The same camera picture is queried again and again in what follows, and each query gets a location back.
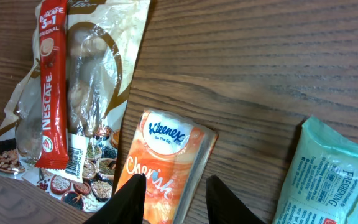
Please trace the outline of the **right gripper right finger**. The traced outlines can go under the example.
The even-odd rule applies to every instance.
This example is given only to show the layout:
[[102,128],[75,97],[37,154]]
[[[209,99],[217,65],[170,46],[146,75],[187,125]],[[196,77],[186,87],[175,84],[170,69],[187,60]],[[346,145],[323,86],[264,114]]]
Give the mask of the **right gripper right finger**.
[[264,224],[216,175],[206,179],[209,224]]

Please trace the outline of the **white brown snack bag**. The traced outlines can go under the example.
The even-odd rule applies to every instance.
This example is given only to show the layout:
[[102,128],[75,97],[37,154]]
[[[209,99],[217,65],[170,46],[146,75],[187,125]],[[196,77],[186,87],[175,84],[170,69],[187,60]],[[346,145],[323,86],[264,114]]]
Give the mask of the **white brown snack bag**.
[[34,32],[34,64],[17,84],[0,127],[0,175],[26,180],[84,212],[111,198],[119,134],[150,3],[68,1],[67,128],[65,169],[35,164],[42,137],[40,58],[51,57]]

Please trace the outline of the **teal wet wipes pack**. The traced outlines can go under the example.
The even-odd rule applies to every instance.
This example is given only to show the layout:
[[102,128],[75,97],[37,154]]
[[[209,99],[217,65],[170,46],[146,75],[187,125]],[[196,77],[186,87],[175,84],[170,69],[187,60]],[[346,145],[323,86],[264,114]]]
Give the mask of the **teal wet wipes pack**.
[[273,222],[358,224],[358,144],[314,116],[307,119]]

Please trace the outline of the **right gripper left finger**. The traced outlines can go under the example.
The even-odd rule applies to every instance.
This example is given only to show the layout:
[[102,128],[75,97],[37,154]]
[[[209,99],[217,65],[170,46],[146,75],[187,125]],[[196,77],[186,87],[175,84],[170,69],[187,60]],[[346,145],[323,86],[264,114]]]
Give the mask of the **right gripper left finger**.
[[84,224],[143,224],[146,177],[133,175],[114,196]]

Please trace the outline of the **red snack bar wrapper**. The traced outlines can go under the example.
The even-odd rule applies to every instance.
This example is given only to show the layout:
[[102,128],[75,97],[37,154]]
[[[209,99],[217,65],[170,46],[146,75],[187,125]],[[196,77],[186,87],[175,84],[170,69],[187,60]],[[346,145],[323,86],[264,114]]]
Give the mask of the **red snack bar wrapper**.
[[65,0],[45,0],[39,15],[42,153],[36,167],[63,170],[68,164]]

